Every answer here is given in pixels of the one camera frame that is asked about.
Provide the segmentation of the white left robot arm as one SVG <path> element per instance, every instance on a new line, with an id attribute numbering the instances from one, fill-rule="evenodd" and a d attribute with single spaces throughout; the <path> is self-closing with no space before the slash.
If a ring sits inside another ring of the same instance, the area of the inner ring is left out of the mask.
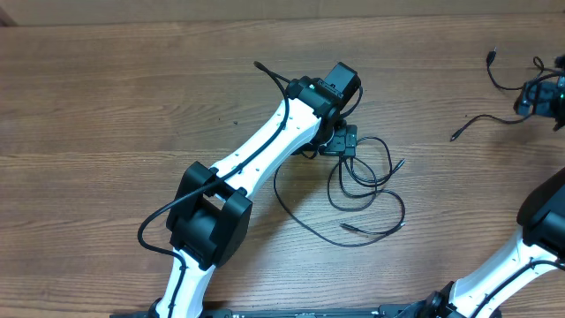
<path id="1" fill-rule="evenodd" d="M 245 238 L 255 194 L 287 158 L 302 151 L 353 154 L 343 108 L 361 94 L 356 71 L 338 63 L 323 79 L 304 76 L 281 90 L 275 114 L 248 141 L 211 167 L 193 163 L 182 176 L 175 199 L 165 207 L 173 269 L 150 316 L 200 316 L 214 270 Z"/>

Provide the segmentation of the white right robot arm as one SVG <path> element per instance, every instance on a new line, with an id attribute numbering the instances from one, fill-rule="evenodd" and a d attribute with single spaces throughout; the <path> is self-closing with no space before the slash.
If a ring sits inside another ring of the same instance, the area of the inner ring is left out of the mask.
<path id="1" fill-rule="evenodd" d="M 516 216 L 518 228 L 483 265 L 448 283 L 399 317 L 497 317 L 499 306 L 548 271 L 564 269 L 564 171 L 535 188 Z"/>

